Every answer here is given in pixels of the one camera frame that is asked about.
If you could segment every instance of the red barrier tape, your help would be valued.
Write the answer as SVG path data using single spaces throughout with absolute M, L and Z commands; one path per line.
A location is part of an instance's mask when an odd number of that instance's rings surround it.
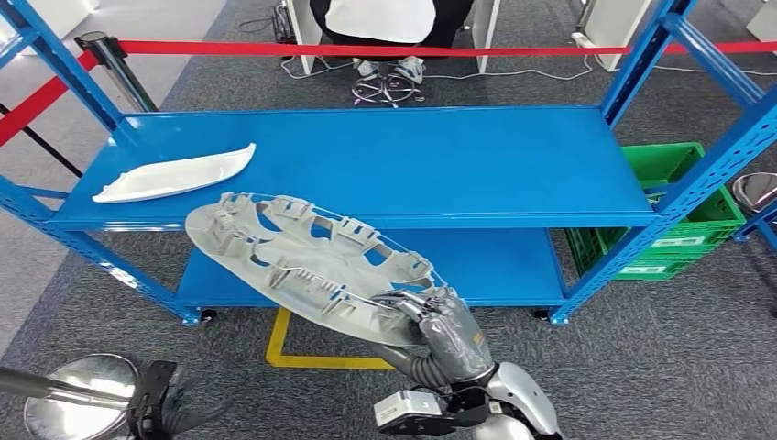
M 629 53 L 630 48 L 494 48 L 442 49 L 388 46 L 293 45 L 274 43 L 227 43 L 221 41 L 121 41 L 126 53 L 147 55 L 213 55 L 285 57 L 316 55 L 330 57 L 558 57 Z M 718 43 L 724 53 L 777 51 L 777 41 L 744 41 Z M 666 53 L 686 53 L 679 44 L 670 45 Z
M 90 71 L 97 65 L 97 60 L 94 58 L 91 52 L 84 52 L 78 57 L 78 62 L 84 69 Z M 46 111 L 55 101 L 60 99 L 65 92 L 68 91 L 68 87 L 62 80 L 55 76 L 48 82 L 43 84 L 43 87 L 37 89 L 21 104 L 17 105 L 13 110 L 8 112 L 2 119 L 0 119 L 0 147 L 2 147 L 7 141 L 26 126 L 29 125 L 38 117 L 41 113 Z

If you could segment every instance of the stool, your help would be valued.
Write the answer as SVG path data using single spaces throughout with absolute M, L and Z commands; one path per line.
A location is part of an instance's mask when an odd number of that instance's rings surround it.
M 375 78 L 359 78 L 351 87 L 351 93 L 356 100 L 354 107 L 361 103 L 391 105 L 399 108 L 398 103 L 411 97 L 416 102 L 426 100 L 415 82 L 391 71 L 388 61 L 374 61 L 378 65 L 378 76 Z

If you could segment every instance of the green crate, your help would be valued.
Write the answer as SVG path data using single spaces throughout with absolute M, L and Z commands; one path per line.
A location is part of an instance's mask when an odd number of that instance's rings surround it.
M 702 156 L 698 143 L 648 145 L 622 148 L 642 188 L 678 181 Z M 673 229 L 656 240 L 643 257 L 659 254 L 703 254 L 723 243 L 745 217 L 725 187 L 713 192 Z M 607 248 L 628 231 L 625 227 L 599 230 Z
M 566 229 L 566 237 L 572 249 L 572 256 L 581 275 L 586 273 L 609 251 L 605 240 L 594 228 Z M 702 255 L 667 254 L 635 258 L 615 280 L 665 281 L 687 269 Z

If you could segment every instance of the white cable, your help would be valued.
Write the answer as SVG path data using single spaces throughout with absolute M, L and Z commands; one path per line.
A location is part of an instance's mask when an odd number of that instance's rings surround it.
M 297 57 L 296 56 L 291 57 L 288 60 L 282 61 L 280 63 L 280 68 L 283 69 L 283 71 L 285 71 L 286 74 L 289 75 L 289 78 L 291 78 L 292 80 L 304 80 L 305 78 L 310 78 L 312 76 L 320 75 L 320 74 L 326 73 L 328 71 L 336 71 L 337 69 L 343 69 L 344 67 L 348 67 L 348 66 L 353 66 L 354 65 L 354 62 L 351 61 L 351 62 L 347 62 L 345 64 L 341 64 L 339 66 L 330 66 L 329 63 L 326 62 L 325 59 L 323 59 L 321 57 L 316 57 L 319 60 L 321 60 L 321 62 L 323 63 L 325 68 L 322 71 L 315 71 L 315 72 L 311 73 L 310 75 L 297 76 L 291 70 L 289 70 L 289 67 L 288 67 L 288 64 L 290 62 L 294 61 L 295 58 L 297 58 Z
M 542 75 L 547 78 L 551 78 L 558 81 L 572 81 L 576 80 L 577 78 L 580 78 L 583 75 L 587 75 L 590 72 L 594 71 L 594 68 L 591 67 L 590 64 L 588 64 L 588 55 L 585 55 L 583 57 L 583 65 L 585 66 L 585 70 L 581 71 L 578 74 L 572 75 L 572 76 L 556 76 L 551 75 L 550 73 L 546 73 L 544 71 L 538 71 L 536 69 L 527 69 L 525 71 L 502 71 L 502 72 L 485 72 L 485 73 L 471 73 L 469 75 L 465 76 L 447 76 L 447 75 L 428 75 L 424 76 L 424 79 L 427 78 L 437 78 L 437 79 L 445 79 L 445 80 L 468 80 L 469 78 L 475 78 L 476 76 L 515 76 L 515 75 L 522 75 L 524 73 L 536 73 L 538 75 Z
M 596 59 L 596 62 L 599 64 L 599 66 L 607 70 L 604 64 L 602 64 L 602 60 L 599 59 L 599 57 L 594 56 Z M 674 72 L 688 72 L 688 73 L 708 73 L 708 71 L 704 69 L 685 69 L 682 67 L 666 67 L 666 66 L 659 66 L 656 65 L 653 67 L 653 69 L 658 69 L 660 71 L 674 71 Z M 619 71 L 620 68 L 614 69 L 613 72 Z M 756 76 L 777 76 L 777 71 L 742 71 L 743 73 L 747 73 L 748 75 L 756 75 Z
M 347 62 L 345 64 L 341 64 L 339 66 L 331 66 L 331 65 L 329 65 L 328 62 L 326 62 L 326 60 L 324 58 L 316 57 L 319 60 L 321 60 L 321 62 L 324 65 L 324 69 L 321 70 L 321 71 L 313 72 L 310 75 L 298 76 L 298 75 L 295 75 L 288 67 L 288 64 L 290 62 L 294 61 L 294 59 L 296 59 L 296 58 L 297 58 L 296 56 L 291 57 L 288 60 L 285 60 L 285 61 L 283 61 L 280 64 L 280 68 L 283 69 L 283 71 L 285 71 L 286 74 L 288 74 L 289 77 L 292 80 L 304 80 L 305 78 L 310 78 L 312 76 L 320 75 L 322 73 L 326 73 L 326 72 L 329 72 L 329 71 L 336 71 L 338 69 L 343 69 L 344 67 L 348 67 L 348 66 L 353 66 L 354 65 L 354 63 L 351 61 L 351 62 Z M 596 60 L 596 63 L 598 63 L 599 66 L 602 69 L 604 69 L 604 70 L 607 69 L 604 66 L 604 64 L 602 63 L 602 61 L 599 59 L 598 56 L 595 55 L 594 59 Z M 581 76 L 585 76 L 588 73 L 591 73 L 591 72 L 594 71 L 594 68 L 591 67 L 591 65 L 588 63 L 588 55 L 585 55 L 583 57 L 583 65 L 585 66 L 585 70 L 584 71 L 581 71 L 580 73 L 577 73 L 575 75 L 568 76 L 568 77 L 566 77 L 566 76 L 556 76 L 556 75 L 552 75 L 552 74 L 544 72 L 544 71 L 538 71 L 536 69 L 527 69 L 525 71 L 502 71 L 502 72 L 470 73 L 470 74 L 465 75 L 465 76 L 428 75 L 428 76 L 424 76 L 424 78 L 425 79 L 441 79 L 441 80 L 457 80 L 458 81 L 458 80 L 468 80 L 470 78 L 475 78 L 477 76 L 517 76 L 517 75 L 522 75 L 524 73 L 535 73 L 535 74 L 544 76 L 546 78 L 551 78 L 551 79 L 554 79 L 554 80 L 557 80 L 557 81 L 572 81 L 572 80 L 576 80 L 577 78 L 580 78 Z M 658 70 L 661 70 L 661 71 L 674 71 L 674 72 L 707 73 L 707 71 L 702 70 L 702 69 L 684 69 L 684 68 L 680 68 L 680 67 L 666 67 L 666 66 L 658 66 L 658 65 L 656 65 L 654 67 L 654 69 L 658 69 Z M 620 68 L 615 69 L 613 72 L 617 72 L 619 70 L 620 70 Z M 742 72 L 744 72 L 744 73 L 746 73 L 748 75 L 756 75 L 756 76 L 777 76 L 777 72 L 765 72 L 765 71 L 742 71 Z

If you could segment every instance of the black pants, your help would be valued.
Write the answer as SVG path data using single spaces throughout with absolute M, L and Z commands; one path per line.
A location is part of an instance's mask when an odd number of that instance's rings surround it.
M 418 46 L 424 48 L 450 48 L 454 45 L 456 32 L 464 24 L 469 10 L 472 8 L 474 0 L 433 0 L 436 10 L 436 17 L 432 32 L 426 36 L 426 39 Z M 334 44 L 353 45 L 353 46 L 416 46 L 414 44 L 394 43 L 372 38 L 349 37 L 347 35 L 333 32 L 326 26 L 326 13 L 329 12 L 329 5 L 332 0 L 311 0 L 311 11 L 315 17 L 316 23 L 322 29 L 323 33 L 329 37 Z

